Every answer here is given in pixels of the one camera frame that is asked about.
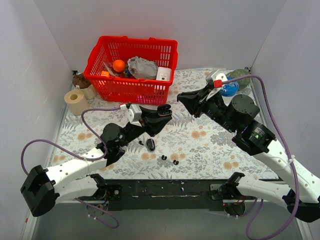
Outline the glossy black earbud charging case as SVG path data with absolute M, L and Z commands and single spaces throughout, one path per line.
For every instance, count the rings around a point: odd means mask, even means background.
M 171 105 L 163 104 L 157 107 L 157 113 L 160 117 L 167 117 L 172 115 Z

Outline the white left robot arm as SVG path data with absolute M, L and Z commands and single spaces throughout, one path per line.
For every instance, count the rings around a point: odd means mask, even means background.
M 78 197 L 103 199 L 108 194 L 105 180 L 93 171 L 108 167 L 124 154 L 124 146 L 144 133 L 154 137 L 172 120 L 169 104 L 147 109 L 125 103 L 118 107 L 128 119 L 124 127 L 108 123 L 98 135 L 99 144 L 83 155 L 76 155 L 62 164 L 43 168 L 41 165 L 26 172 L 20 192 L 34 217 L 48 213 L 56 204 Z

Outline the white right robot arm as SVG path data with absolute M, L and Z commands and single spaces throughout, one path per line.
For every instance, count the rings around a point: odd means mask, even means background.
M 219 92 L 205 87 L 180 93 L 177 101 L 194 117 L 205 114 L 228 132 L 235 133 L 232 141 L 238 148 L 267 165 L 284 181 L 276 184 L 235 172 L 213 191 L 215 197 L 226 200 L 256 197 L 282 206 L 290 213 L 294 212 L 298 199 L 296 218 L 307 223 L 320 218 L 320 179 L 294 157 L 289 158 L 276 136 L 255 120 L 260 109 L 249 96 L 237 94 L 225 105 Z

